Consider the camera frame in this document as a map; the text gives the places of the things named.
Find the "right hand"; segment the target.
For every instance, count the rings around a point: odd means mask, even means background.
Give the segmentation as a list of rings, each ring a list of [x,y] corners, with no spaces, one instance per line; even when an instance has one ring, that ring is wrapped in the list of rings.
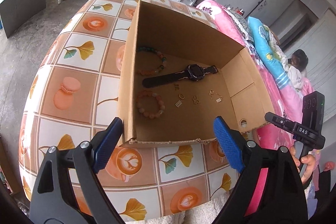
[[[290,154],[291,154],[291,156],[293,158],[295,166],[298,169],[298,172],[299,172],[299,168],[298,167],[300,166],[301,163],[303,165],[306,165],[306,169],[305,169],[304,173],[301,175],[301,181],[302,181],[303,184],[305,184],[306,182],[308,182],[310,180],[310,177],[313,174],[314,167],[315,167],[315,157],[313,155],[311,155],[311,154],[308,154],[306,156],[303,156],[301,158],[301,160],[299,160],[295,156],[296,151],[295,151],[295,147],[294,146],[290,147],[289,152],[290,152]]]

